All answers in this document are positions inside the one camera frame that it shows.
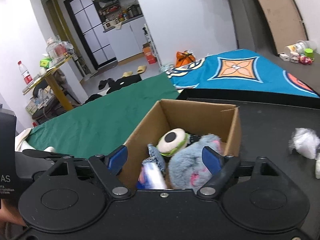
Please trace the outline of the person left hand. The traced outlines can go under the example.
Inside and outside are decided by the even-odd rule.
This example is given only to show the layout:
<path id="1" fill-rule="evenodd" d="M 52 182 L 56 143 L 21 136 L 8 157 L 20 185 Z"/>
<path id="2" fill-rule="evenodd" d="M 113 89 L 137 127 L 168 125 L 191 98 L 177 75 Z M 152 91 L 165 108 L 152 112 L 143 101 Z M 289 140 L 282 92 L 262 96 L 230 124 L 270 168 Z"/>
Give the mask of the person left hand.
<path id="1" fill-rule="evenodd" d="M 19 211 L 15 207 L 1 206 L 1 224 L 12 223 L 20 226 L 25 226 L 25 222 Z"/>

